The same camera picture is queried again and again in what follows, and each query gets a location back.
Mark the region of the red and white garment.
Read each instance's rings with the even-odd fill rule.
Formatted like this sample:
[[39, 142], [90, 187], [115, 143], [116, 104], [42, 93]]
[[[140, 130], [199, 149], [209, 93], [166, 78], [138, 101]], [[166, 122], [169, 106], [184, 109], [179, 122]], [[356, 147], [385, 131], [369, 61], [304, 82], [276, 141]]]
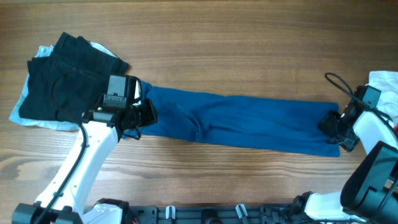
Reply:
[[381, 91], [377, 109], [388, 114], [397, 129], [397, 72], [372, 71], [368, 85]]

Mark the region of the blue polo shirt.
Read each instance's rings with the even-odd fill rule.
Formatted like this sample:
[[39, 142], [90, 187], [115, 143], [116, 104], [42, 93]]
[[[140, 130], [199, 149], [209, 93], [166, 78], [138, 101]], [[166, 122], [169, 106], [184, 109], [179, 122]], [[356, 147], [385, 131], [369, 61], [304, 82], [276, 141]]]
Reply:
[[223, 96], [142, 84], [158, 112], [148, 136], [234, 147], [338, 157], [318, 124], [336, 103]]

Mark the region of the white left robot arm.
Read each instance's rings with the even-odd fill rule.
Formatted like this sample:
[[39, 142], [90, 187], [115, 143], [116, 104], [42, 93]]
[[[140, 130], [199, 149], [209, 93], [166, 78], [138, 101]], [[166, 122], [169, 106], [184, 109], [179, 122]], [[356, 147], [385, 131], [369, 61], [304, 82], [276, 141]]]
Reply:
[[139, 105], [97, 104], [83, 114], [79, 135], [61, 168], [33, 204], [20, 203], [12, 223], [129, 223], [129, 203], [103, 198], [89, 211], [85, 205], [93, 182], [127, 129], [157, 122], [150, 99]]

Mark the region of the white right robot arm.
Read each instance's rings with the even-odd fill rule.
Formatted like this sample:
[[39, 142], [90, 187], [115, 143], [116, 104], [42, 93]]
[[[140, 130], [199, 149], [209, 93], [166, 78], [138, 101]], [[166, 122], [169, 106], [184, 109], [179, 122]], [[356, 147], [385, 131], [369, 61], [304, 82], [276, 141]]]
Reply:
[[397, 223], [397, 133], [369, 111], [358, 117], [354, 133], [367, 156], [340, 192], [309, 196], [305, 223]]

